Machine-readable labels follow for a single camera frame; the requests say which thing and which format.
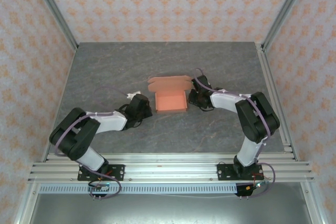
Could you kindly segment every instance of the wall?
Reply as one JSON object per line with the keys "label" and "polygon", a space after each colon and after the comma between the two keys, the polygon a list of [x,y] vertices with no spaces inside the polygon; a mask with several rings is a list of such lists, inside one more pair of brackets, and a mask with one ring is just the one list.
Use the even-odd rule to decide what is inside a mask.
{"label": "wall", "polygon": [[43,0],[0,0],[0,13],[0,223],[12,223],[73,51]]}
{"label": "wall", "polygon": [[297,0],[267,56],[302,160],[336,219],[336,0]]}
{"label": "wall", "polygon": [[285,0],[56,0],[78,42],[262,42]]}

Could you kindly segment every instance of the robotic arm base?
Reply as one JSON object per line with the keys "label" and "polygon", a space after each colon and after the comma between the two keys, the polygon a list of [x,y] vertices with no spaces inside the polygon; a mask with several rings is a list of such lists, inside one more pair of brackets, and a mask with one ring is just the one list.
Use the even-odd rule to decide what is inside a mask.
{"label": "robotic arm base", "polygon": [[233,164],[217,165],[218,180],[263,180],[263,168],[261,165],[251,164],[244,167],[237,159],[234,158]]}
{"label": "robotic arm base", "polygon": [[[107,174],[111,177],[116,178],[119,181],[124,180],[124,173],[125,173],[125,165],[111,165],[108,163],[108,161],[105,159],[104,164],[100,167],[100,169],[97,171],[101,174]],[[79,172],[78,172],[78,181],[98,181],[100,176],[90,172],[89,170],[85,169],[83,166],[79,165]]]}

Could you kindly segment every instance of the box flap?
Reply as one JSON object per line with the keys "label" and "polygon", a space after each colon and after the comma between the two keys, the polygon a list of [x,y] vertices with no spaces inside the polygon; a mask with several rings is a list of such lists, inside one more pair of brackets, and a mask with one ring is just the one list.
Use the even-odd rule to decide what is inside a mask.
{"label": "box flap", "polygon": [[152,83],[154,81],[163,81],[163,80],[185,80],[191,81],[193,78],[190,76],[165,76],[165,77],[153,77],[148,80],[148,83]]}
{"label": "box flap", "polygon": [[193,85],[189,76],[171,76],[171,77],[154,77],[148,82],[148,90],[151,92],[190,90]]}

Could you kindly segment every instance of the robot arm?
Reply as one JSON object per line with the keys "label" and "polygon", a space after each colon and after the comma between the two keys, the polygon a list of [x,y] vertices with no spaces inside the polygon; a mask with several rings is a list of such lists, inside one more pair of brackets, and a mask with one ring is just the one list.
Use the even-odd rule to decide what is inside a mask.
{"label": "robot arm", "polygon": [[[211,103],[213,107],[215,108],[221,108],[221,109],[229,110],[235,113],[239,112],[238,115],[239,115],[240,122],[242,124],[243,131],[245,133],[245,138],[244,138],[243,145],[239,153],[237,154],[237,159],[244,167],[250,166],[255,162],[258,156],[259,150],[261,149],[261,146],[265,145],[263,140],[267,137],[267,134],[265,134],[266,132],[259,133],[258,129],[253,130],[254,122],[258,122],[259,120],[255,120],[254,122],[251,123],[250,120],[248,119],[248,116],[251,116],[251,115],[252,115],[252,119],[256,119],[257,115],[254,113],[252,107],[246,101],[245,98],[238,96],[238,95],[231,94],[231,93],[224,93],[225,90],[219,90],[219,92],[222,92],[222,93],[213,93],[212,95],[210,95]],[[253,101],[257,101],[258,96],[260,98],[265,97],[264,94],[260,92],[255,93],[254,95],[246,94],[245,96],[249,97]],[[273,126],[271,135],[273,135],[274,131],[280,126],[280,124],[279,122],[276,121],[277,117],[273,111],[271,112],[271,117],[274,120],[273,121],[274,125],[271,125]]]}
{"label": "robot arm", "polygon": [[109,164],[90,147],[93,137],[105,131],[127,130],[150,116],[152,111],[148,98],[141,94],[136,94],[130,104],[109,113],[91,113],[81,108],[74,108],[54,129],[49,140],[51,144],[57,145],[60,137],[69,130],[71,125],[79,118],[83,118],[58,143],[58,148],[71,160],[105,174]]}
{"label": "robot arm", "polygon": [[[279,119],[265,95],[261,92],[252,95],[237,95],[224,89],[213,90],[204,75],[193,79],[192,83],[195,89],[191,90],[189,94],[189,103],[202,110],[221,108],[238,114],[245,138],[239,153],[234,158],[233,170],[238,178],[250,179],[252,170],[258,170],[255,162],[262,146],[265,145],[264,140],[268,136],[267,130],[270,135],[273,135],[275,130],[280,127]],[[257,107],[268,129],[265,128],[262,119],[250,102],[253,102]]]}

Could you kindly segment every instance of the black mounting plate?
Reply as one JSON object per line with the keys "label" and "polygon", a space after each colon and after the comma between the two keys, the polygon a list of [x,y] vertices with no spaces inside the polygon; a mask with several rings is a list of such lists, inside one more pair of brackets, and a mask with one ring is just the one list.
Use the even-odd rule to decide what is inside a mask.
{"label": "black mounting plate", "polygon": [[238,174],[234,171],[233,164],[217,165],[218,180],[264,180],[264,176],[259,174],[263,174],[261,165],[255,165],[248,173],[243,174],[241,177],[238,177]]}
{"label": "black mounting plate", "polygon": [[[125,165],[108,165],[108,169],[112,172],[109,174],[109,176],[116,178],[119,181],[124,180],[124,174],[125,174]],[[93,174],[86,170],[83,166],[79,166],[79,172],[78,172],[78,181],[96,181],[98,180],[98,175]]]}

